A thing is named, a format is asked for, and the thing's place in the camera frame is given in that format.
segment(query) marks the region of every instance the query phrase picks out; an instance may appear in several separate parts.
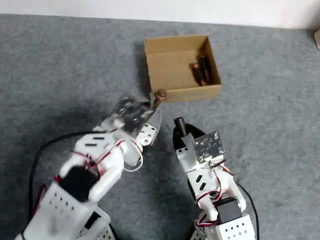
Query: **circuit board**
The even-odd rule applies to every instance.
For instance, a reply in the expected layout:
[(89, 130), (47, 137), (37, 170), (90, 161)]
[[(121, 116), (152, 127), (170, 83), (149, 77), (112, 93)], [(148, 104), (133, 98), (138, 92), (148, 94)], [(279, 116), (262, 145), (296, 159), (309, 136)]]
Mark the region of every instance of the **circuit board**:
[(109, 120), (114, 125), (120, 124), (124, 131), (136, 137), (153, 113), (154, 110), (135, 98), (122, 96), (114, 106)]
[(225, 153), (217, 131), (210, 132), (194, 139), (192, 144), (200, 163), (212, 160)]

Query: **open cardboard box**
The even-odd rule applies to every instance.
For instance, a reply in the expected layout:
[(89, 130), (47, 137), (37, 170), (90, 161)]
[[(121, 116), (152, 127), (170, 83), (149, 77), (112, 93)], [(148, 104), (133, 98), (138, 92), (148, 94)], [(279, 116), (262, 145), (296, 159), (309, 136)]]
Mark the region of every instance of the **open cardboard box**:
[[(148, 38), (145, 54), (152, 93), (164, 89), (167, 102), (214, 98), (221, 90), (213, 51), (208, 36), (190, 35)], [(211, 84), (199, 86), (190, 64), (205, 55), (212, 73)]]

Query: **black cable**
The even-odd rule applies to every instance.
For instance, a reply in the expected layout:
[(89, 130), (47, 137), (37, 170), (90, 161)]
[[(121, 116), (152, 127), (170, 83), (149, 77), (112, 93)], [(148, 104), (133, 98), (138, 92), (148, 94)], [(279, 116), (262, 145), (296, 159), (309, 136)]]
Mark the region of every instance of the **black cable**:
[(86, 134), (105, 134), (106, 131), (79, 131), (79, 132), (71, 132), (68, 134), (64, 134), (61, 136), (58, 136), (50, 141), (48, 141), (47, 143), (43, 144), (38, 152), (36, 153), (33, 162), (32, 162), (32, 166), (30, 169), (30, 175), (29, 175), (29, 186), (28, 186), (28, 210), (29, 210), (29, 216), (28, 216), (28, 222), (31, 220), (32, 218), (32, 213), (33, 213), (33, 205), (34, 205), (34, 179), (35, 179), (35, 173), (37, 170), (37, 165), (40, 159), (40, 156), (42, 154), (42, 152), (48, 148), (49, 146), (51, 146), (52, 144), (55, 144), (59, 141), (62, 141), (64, 139), (69, 139), (72, 137), (76, 137), (76, 136), (82, 136), (82, 135), (86, 135)]
[(26, 238), (25, 238), (25, 230), (23, 230), (23, 231), (21, 232), (21, 238), (22, 238), (22, 240), (26, 240)]
[(258, 212), (257, 212), (256, 206), (254, 204), (254, 201), (253, 201), (252, 197), (250, 196), (249, 192), (239, 182), (237, 182), (236, 184), (239, 186), (239, 188), (242, 189), (242, 191), (244, 191), (244, 193), (248, 196), (248, 198), (250, 200), (250, 203), (252, 205), (252, 209), (253, 209), (254, 215), (255, 215), (256, 240), (260, 240), (259, 218), (258, 218)]

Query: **cylindrical object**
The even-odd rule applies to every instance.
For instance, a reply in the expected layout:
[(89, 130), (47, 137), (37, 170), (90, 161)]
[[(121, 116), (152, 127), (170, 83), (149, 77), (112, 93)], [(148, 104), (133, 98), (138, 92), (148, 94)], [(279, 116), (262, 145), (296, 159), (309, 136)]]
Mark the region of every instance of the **cylindrical object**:
[(204, 75), (201, 72), (200, 66), (197, 62), (191, 64), (191, 69), (192, 73), (194, 76), (195, 81), (200, 85), (200, 86), (206, 86), (207, 83), (205, 81)]
[(154, 100), (153, 106), (155, 108), (157, 108), (161, 102), (167, 100), (167, 92), (164, 89), (159, 89), (158, 91), (156, 91), (154, 93), (154, 96), (155, 96), (155, 100)]
[(174, 124), (181, 138), (186, 137), (188, 135), (186, 130), (185, 120), (182, 116), (176, 118), (174, 120)]
[(198, 60), (199, 60), (200, 69), (204, 74), (204, 80), (207, 83), (210, 83), (212, 80), (210, 76), (210, 66), (209, 66), (208, 58), (203, 55), (203, 56), (200, 56)]

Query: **gray carpet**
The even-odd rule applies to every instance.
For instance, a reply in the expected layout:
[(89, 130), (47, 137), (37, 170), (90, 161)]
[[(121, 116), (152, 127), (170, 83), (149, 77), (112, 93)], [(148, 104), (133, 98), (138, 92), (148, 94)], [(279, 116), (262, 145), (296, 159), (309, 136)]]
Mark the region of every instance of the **gray carpet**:
[[(0, 16), (0, 236), (27, 219), (27, 180), (38, 147), (91, 129), (119, 94), (144, 96), (147, 37), (208, 34), (223, 88), (218, 98), (161, 106), (159, 138), (143, 168), (123, 174), (100, 206), (125, 240), (180, 240), (197, 210), (172, 146), (173, 119), (218, 130), (227, 165), (251, 193), (262, 240), (319, 239), (320, 51), (304, 30)], [(50, 183), (75, 139), (41, 159)], [(247, 212), (254, 222), (248, 202)]]

